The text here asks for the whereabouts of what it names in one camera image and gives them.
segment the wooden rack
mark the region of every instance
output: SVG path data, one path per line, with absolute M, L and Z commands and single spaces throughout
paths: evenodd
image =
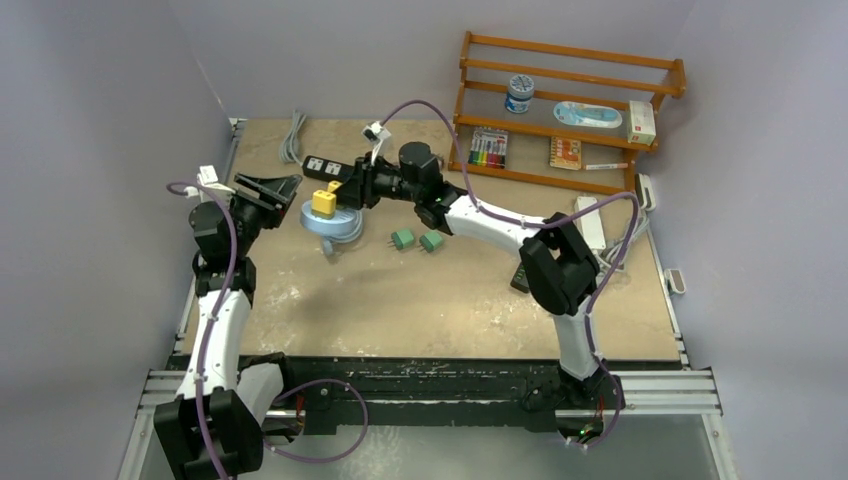
M 474 58 L 469 58 L 468 56 L 468 51 L 472 44 L 599 60 L 603 62 L 612 62 L 623 65 L 650 67 L 665 70 L 666 74 L 660 83 L 654 84 L 619 78 L 588 75 L 577 72 L 566 72 L 548 68 L 538 68 L 532 66 L 515 65 L 510 63 L 478 60 Z M 583 190 L 602 194 L 613 194 L 625 190 L 633 191 L 635 189 L 636 157 L 639 152 L 653 152 L 654 150 L 656 150 L 659 146 L 659 134 L 657 135 L 657 139 L 654 140 L 653 144 L 643 145 L 638 143 L 629 143 L 624 136 L 605 133 L 588 133 L 585 131 L 574 131 L 568 129 L 567 126 L 563 126 L 563 128 L 553 128 L 537 126 L 528 123 L 519 123 L 509 120 L 469 115 L 463 111 L 463 102 L 465 100 L 465 94 L 467 89 L 483 90 L 488 92 L 506 94 L 507 87 L 506 85 L 501 84 L 468 80 L 468 69 L 475 68 L 482 70 L 494 70 L 516 74 L 526 74 L 536 77 L 547 77 L 571 82 L 605 85 L 608 87 L 627 90 L 652 92 L 654 95 L 653 97 L 651 97 L 650 102 L 651 105 L 653 105 L 654 107 L 655 117 L 658 115 L 660 106 L 662 105 L 662 102 L 666 96 L 670 95 L 674 98 L 680 98 L 686 91 L 686 74 L 683 69 L 683 61 L 680 59 L 664 60 L 660 58 L 641 57 L 636 55 L 627 55 L 623 53 L 604 52 L 600 50 L 589 50 L 585 48 L 565 47 L 558 45 L 549 45 L 545 43 L 512 40 L 508 38 L 474 35 L 471 32 L 465 33 L 465 40 L 462 43 L 462 50 L 460 51 L 459 56 L 459 68 L 461 72 L 459 93 L 457 93 L 456 108 L 454 109 L 453 114 L 453 122 L 455 127 L 459 128 L 459 126 L 461 125 L 471 127 L 482 126 L 498 128 L 502 130 L 507 130 L 512 133 L 527 135 L 540 135 L 544 137 L 563 136 L 574 140 L 580 140 L 581 142 L 588 144 L 620 148 L 622 150 L 623 162 L 627 164 L 627 168 L 624 170 L 624 189 L 610 187 L 608 185 L 598 185 L 593 183 L 567 180 L 559 177 L 549 177 L 545 175 L 536 175 L 511 170 L 487 168 L 475 165 L 467 165 L 469 172 L 494 177 L 509 178 L 512 180 L 519 180 L 529 183 L 551 185 L 556 187 L 570 188 L 574 190 Z M 533 98 L 552 100 L 555 102 L 581 102 L 611 107 L 621 111 L 624 118 L 626 118 L 627 110 L 629 108 L 629 105 L 626 102 L 606 100 L 602 98 L 568 95 L 565 93 L 544 90 L 536 90 L 533 95 Z M 461 168 L 460 163 L 457 161 L 456 151 L 454 148 L 451 148 L 450 162 L 448 163 L 448 166 L 451 170 L 459 170 Z

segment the light blue round object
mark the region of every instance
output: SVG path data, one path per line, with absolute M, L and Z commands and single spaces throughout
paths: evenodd
M 536 83 L 527 75 L 515 75 L 509 80 L 504 107 L 512 113 L 526 113 L 536 91 Z
M 312 200 L 307 200 L 300 208 L 300 224 L 321 236 L 321 250 L 325 255 L 333 254 L 333 243 L 350 243 L 359 238 L 362 223 L 359 210 L 340 208 L 332 218 L 324 218 L 312 213 Z

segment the blue extension cord reel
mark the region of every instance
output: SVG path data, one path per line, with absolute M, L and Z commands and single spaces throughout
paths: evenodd
M 323 218 L 312 214 L 312 200 L 307 200 L 300 208 L 300 224 L 321 237 L 321 250 L 328 257 L 334 252 L 334 243 L 350 243 L 359 238 L 362 223 L 361 210 L 340 208 L 333 218 Z

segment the gray floor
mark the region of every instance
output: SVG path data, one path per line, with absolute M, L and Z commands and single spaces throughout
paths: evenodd
M 357 427 L 338 435 L 303 437 L 294 453 L 326 456 L 355 439 Z M 699 416 L 622 418 L 607 442 L 587 454 L 556 442 L 557 436 L 516 428 L 373 427 L 350 457 L 306 465 L 266 452 L 259 472 L 240 479 L 717 479 Z M 161 447 L 149 455 L 145 479 L 171 478 Z

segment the marker set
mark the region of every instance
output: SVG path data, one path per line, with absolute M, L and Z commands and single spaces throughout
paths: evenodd
M 505 130 L 477 127 L 471 138 L 469 165 L 505 168 L 508 138 L 509 134 Z

